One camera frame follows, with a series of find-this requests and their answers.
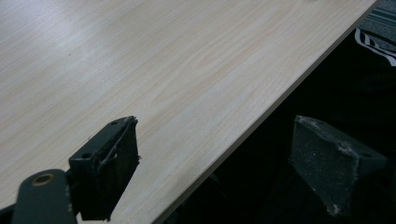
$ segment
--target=wood grain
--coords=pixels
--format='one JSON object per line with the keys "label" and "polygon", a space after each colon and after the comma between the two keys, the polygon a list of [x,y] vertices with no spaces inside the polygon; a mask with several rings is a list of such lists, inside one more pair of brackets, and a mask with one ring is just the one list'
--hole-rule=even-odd
{"label": "wood grain", "polygon": [[160,221],[374,3],[0,1],[0,206],[134,115],[142,161],[112,220]]}

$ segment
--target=wooden table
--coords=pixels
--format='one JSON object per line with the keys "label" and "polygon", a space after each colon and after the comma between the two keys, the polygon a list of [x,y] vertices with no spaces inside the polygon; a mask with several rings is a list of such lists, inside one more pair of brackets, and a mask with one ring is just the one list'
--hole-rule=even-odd
{"label": "wooden table", "polygon": [[0,206],[135,115],[142,160],[112,220],[166,218],[374,3],[0,1]]}

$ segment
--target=black fabric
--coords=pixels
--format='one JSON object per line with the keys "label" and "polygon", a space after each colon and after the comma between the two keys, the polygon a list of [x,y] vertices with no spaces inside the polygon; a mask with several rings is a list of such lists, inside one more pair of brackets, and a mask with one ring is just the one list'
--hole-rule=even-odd
{"label": "black fabric", "polygon": [[[396,163],[396,67],[358,44],[355,32],[214,173],[219,186],[212,190],[222,199],[212,203],[205,191],[193,193],[179,210],[178,223],[221,223],[225,214],[233,223],[396,223],[390,200]],[[289,165],[296,115],[321,119],[389,158],[389,172],[371,179],[367,197],[358,199],[367,204],[360,217],[328,215]],[[205,215],[208,206],[225,210],[211,219]]]}

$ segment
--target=dark floor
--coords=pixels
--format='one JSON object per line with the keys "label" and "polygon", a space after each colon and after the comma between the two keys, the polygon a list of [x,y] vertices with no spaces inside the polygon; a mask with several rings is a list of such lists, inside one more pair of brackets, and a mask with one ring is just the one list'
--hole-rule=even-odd
{"label": "dark floor", "polygon": [[[384,49],[396,49],[395,12],[396,0],[384,0],[360,25],[380,35],[372,38]],[[294,118],[304,115],[324,120],[385,155],[393,172],[396,67],[353,45],[351,37],[164,223],[396,223],[390,189],[396,194],[396,182],[391,183],[395,178],[388,173],[365,187],[353,216],[332,217],[290,165]]]}

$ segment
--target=screw hole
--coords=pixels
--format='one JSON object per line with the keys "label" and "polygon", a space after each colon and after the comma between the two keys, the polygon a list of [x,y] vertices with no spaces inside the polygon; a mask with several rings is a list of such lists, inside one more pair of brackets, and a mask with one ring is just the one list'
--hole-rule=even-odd
{"label": "screw hole", "polygon": [[54,178],[55,175],[53,174],[40,175],[33,180],[32,185],[35,187],[44,186],[51,182]]}
{"label": "screw hole", "polygon": [[84,153],[84,154],[81,155],[81,158],[82,159],[89,159],[91,156],[92,156],[91,153]]}

